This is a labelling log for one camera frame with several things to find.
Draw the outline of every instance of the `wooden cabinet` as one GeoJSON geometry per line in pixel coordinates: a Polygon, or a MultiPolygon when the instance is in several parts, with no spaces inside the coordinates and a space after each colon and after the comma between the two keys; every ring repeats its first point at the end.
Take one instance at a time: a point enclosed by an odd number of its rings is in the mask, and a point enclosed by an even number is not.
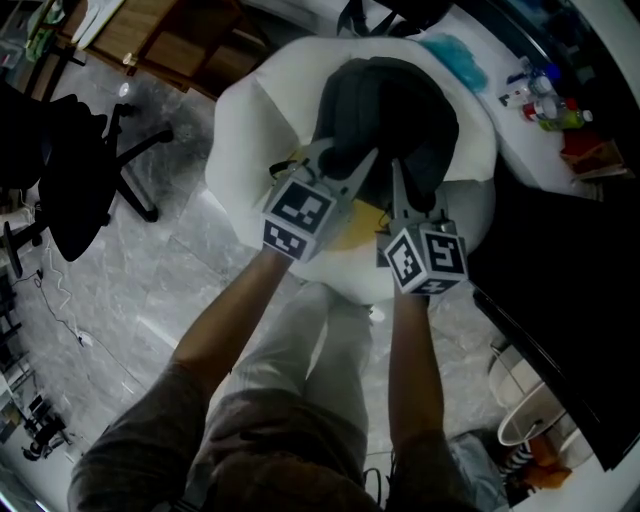
{"type": "MultiPolygon", "coordinates": [[[[84,12],[81,1],[62,38],[70,41],[84,12]]],[[[86,51],[215,99],[267,57],[269,42],[236,0],[125,0],[86,51]]]]}

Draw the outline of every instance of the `yellow object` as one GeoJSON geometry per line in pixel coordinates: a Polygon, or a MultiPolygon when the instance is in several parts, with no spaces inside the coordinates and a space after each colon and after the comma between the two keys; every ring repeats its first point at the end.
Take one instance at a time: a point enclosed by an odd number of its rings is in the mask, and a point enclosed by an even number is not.
{"type": "MultiPolygon", "coordinates": [[[[289,157],[289,160],[299,161],[303,156],[304,148],[299,148],[289,157]]],[[[381,231],[391,220],[385,212],[360,199],[356,199],[353,202],[353,208],[351,222],[340,233],[338,238],[327,247],[327,251],[350,251],[365,245],[375,238],[376,231],[381,231]]]]}

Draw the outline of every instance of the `light pants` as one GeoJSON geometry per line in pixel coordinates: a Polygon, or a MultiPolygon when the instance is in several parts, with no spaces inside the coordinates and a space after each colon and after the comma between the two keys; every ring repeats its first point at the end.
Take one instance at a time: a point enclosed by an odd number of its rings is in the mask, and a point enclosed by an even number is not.
{"type": "Polygon", "coordinates": [[[369,313],[325,285],[308,284],[289,302],[264,339],[233,370],[225,393],[282,389],[345,419],[365,435],[369,419],[361,373],[371,350],[369,313]],[[309,373],[311,355],[327,337],[309,373]]]}

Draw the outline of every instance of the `sleeve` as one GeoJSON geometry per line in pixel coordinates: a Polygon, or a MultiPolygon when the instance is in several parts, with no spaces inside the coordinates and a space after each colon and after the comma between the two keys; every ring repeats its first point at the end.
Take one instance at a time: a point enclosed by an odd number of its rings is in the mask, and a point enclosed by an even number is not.
{"type": "Polygon", "coordinates": [[[69,510],[150,511],[182,496],[202,441],[207,407],[196,379],[170,365],[78,462],[69,510]]]}
{"type": "Polygon", "coordinates": [[[413,439],[397,454],[396,461],[388,512],[476,512],[442,432],[413,439]]]}

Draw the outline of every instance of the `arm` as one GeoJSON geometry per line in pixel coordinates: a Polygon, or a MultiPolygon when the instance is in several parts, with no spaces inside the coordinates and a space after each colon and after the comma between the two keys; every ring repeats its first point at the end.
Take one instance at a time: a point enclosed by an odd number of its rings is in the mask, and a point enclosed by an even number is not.
{"type": "Polygon", "coordinates": [[[412,438],[442,432],[444,397],[423,297],[396,288],[389,366],[389,421],[396,453],[412,438]]]}
{"type": "Polygon", "coordinates": [[[69,510],[139,511],[179,498],[212,393],[231,371],[289,268],[263,249],[200,315],[148,393],[76,464],[69,510]]]}
{"type": "Polygon", "coordinates": [[[180,340],[172,360],[189,370],[209,397],[240,357],[290,265],[286,256],[262,249],[180,340]]]}
{"type": "Polygon", "coordinates": [[[473,512],[443,431],[444,396],[427,303],[396,288],[389,368],[389,421],[396,452],[389,512],[473,512]]]}

